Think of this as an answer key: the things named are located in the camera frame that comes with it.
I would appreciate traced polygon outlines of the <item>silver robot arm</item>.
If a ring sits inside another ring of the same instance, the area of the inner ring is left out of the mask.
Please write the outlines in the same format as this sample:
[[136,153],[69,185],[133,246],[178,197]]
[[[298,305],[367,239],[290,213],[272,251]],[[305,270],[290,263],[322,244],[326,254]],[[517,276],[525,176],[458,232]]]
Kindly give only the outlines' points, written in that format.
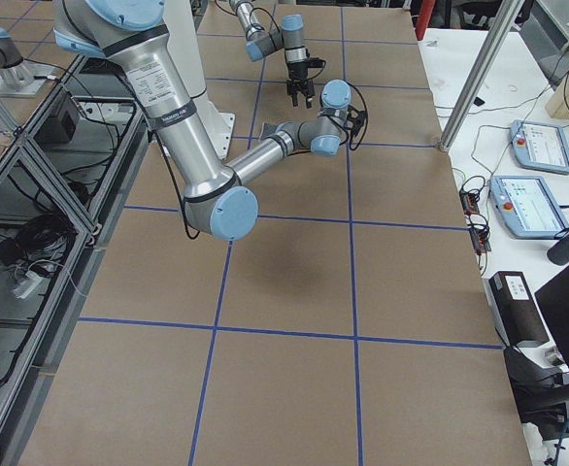
[[164,15],[162,1],[57,1],[55,41],[64,50],[120,67],[150,129],[182,175],[186,227],[234,241],[253,229],[258,216],[247,182],[297,150],[337,154],[352,110],[351,88],[342,80],[328,82],[316,119],[282,123],[256,147],[225,163],[169,53]]
[[298,106],[298,95],[304,97],[305,106],[310,109],[315,97],[314,76],[310,69],[323,70],[325,61],[312,57],[305,44],[304,21],[301,15],[287,15],[281,24],[274,19],[274,28],[267,30],[256,17],[256,11],[270,13],[252,1],[228,2],[232,14],[239,19],[246,37],[246,52],[252,62],[262,60],[282,50],[287,68],[286,92],[292,105]]

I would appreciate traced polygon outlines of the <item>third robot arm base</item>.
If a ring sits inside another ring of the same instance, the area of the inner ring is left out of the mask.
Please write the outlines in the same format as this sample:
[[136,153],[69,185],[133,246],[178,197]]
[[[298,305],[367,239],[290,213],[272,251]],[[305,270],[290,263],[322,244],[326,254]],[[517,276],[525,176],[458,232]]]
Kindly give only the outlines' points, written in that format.
[[0,27],[0,96],[33,97],[43,86],[36,79],[37,66],[29,65],[11,35]]

